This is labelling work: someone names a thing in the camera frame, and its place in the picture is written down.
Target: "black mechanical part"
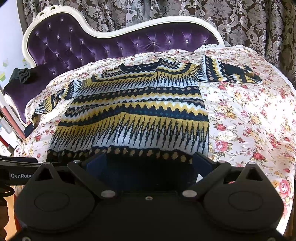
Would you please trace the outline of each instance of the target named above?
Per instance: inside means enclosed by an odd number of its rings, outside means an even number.
[[[100,201],[78,229],[58,235],[27,229],[11,241],[22,237],[32,241],[285,240],[276,230],[257,234],[226,230],[205,218],[200,202],[188,202],[176,193],[125,193]]]
[[[203,203],[213,221],[242,233],[275,229],[284,210],[282,199],[254,162],[246,165],[234,183],[210,189]]]
[[[112,197],[116,195],[115,191],[108,188],[102,182],[89,175],[84,169],[79,166],[79,162],[69,162],[67,164],[68,169],[89,191],[96,195],[100,199],[108,198],[111,194]]]
[[[4,198],[13,195],[14,192],[12,187],[0,182],[0,206],[7,206],[7,201]]]
[[[38,232],[74,229],[94,208],[90,192],[65,183],[49,163],[43,163],[27,182],[15,202],[20,223]]]
[[[186,198],[168,191],[118,195],[81,164],[65,170],[76,185],[61,179],[60,167],[38,168],[15,203],[26,228],[11,241],[285,240],[275,229],[283,202],[255,163],[240,168],[210,162],[213,171],[187,188],[189,196],[196,194]]]

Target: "curtain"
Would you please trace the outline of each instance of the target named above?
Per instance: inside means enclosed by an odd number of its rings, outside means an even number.
[[[27,24],[49,5],[78,9],[98,31],[173,15],[215,26],[226,46],[254,49],[296,87],[296,3],[292,0],[22,0]]]

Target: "floral bedspread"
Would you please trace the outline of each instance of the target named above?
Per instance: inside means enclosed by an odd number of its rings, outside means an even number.
[[[56,77],[31,100],[26,108],[28,124],[40,101],[73,79],[89,78],[120,63],[143,64],[164,57],[198,63],[203,54],[228,64],[248,65],[263,80],[260,85],[200,83],[200,91],[210,121],[210,158],[228,161],[233,166],[244,166],[254,161],[262,168],[284,202],[284,214],[277,228],[284,233],[293,203],[296,91],[279,70],[249,48],[209,47],[195,52],[169,50],[89,63]],[[52,112],[43,115],[39,126],[16,148],[15,156],[33,156],[44,162],[50,139],[70,102],[60,101]]]

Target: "white wall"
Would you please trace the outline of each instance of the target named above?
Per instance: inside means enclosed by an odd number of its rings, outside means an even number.
[[[8,0],[0,8],[0,86],[9,82],[14,68],[25,68],[22,56],[22,29],[16,0]]]

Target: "screw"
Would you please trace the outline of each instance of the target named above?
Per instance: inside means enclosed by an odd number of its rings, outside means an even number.
[[[195,197],[197,195],[197,192],[193,190],[185,190],[182,192],[182,195],[184,197]]]
[[[23,237],[22,241],[32,241],[29,237]]]
[[[116,195],[116,193],[112,190],[105,190],[101,192],[101,196],[104,198],[110,198],[110,197],[114,197]]]

